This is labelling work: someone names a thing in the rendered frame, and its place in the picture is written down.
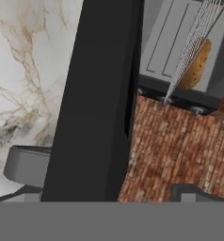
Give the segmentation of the black rail with silver pegs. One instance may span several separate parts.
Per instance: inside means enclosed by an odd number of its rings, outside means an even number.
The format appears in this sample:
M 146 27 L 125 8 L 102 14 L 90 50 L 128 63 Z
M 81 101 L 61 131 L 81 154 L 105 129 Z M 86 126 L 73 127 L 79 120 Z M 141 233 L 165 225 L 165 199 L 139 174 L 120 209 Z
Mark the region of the black rail with silver pegs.
M 148 98 L 163 103 L 169 83 L 147 75 L 139 76 L 138 88 L 140 93 Z M 209 115 L 218 109 L 220 100 L 207 93 L 197 90 L 177 88 L 169 97 L 168 103 L 186 109 L 194 115 Z

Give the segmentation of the brown speckled round food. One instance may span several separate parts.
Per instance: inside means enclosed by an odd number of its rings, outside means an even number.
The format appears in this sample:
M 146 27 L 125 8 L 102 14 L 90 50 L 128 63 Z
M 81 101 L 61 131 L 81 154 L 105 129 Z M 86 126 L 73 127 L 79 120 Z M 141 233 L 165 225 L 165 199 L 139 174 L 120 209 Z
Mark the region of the brown speckled round food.
M 179 83 L 179 88 L 192 89 L 198 84 L 202 77 L 211 49 L 212 42 L 207 39 L 201 47 L 198 55 L 190 65 L 190 68 L 186 71 L 183 79 Z

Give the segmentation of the black toaster oven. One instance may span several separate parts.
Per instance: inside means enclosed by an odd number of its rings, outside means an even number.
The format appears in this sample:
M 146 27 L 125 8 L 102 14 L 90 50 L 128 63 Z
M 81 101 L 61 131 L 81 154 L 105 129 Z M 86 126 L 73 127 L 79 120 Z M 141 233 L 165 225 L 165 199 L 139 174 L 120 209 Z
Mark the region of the black toaster oven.
M 128 169 L 145 0 L 84 0 L 43 201 L 116 201 Z

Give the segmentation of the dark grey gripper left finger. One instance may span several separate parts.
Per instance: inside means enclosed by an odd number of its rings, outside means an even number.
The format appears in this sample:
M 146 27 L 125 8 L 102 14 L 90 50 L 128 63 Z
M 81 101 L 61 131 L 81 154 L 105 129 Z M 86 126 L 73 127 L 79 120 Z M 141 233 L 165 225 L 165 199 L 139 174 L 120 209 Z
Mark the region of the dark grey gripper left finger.
M 0 201 L 40 201 L 51 147 L 12 146 L 0 173 Z

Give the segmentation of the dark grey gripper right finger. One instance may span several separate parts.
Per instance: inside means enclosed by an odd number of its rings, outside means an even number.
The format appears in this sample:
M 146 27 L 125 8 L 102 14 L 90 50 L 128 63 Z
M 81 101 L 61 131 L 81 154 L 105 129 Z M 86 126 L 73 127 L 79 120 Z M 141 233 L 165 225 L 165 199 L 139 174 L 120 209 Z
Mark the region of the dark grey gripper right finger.
M 224 201 L 224 198 L 208 194 L 192 184 L 173 184 L 169 192 L 170 201 Z

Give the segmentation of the grey cupboard door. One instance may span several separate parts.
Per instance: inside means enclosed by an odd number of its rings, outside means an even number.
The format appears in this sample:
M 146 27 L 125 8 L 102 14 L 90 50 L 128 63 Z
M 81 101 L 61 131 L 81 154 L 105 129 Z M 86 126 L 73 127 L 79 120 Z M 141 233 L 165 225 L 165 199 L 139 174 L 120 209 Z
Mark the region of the grey cupboard door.
M 201 1 L 164 0 L 152 33 L 142 54 L 140 73 L 169 84 L 176 70 L 189 27 L 193 24 Z M 224 13 L 209 36 L 212 50 L 202 78 L 194 90 L 206 92 L 224 78 Z

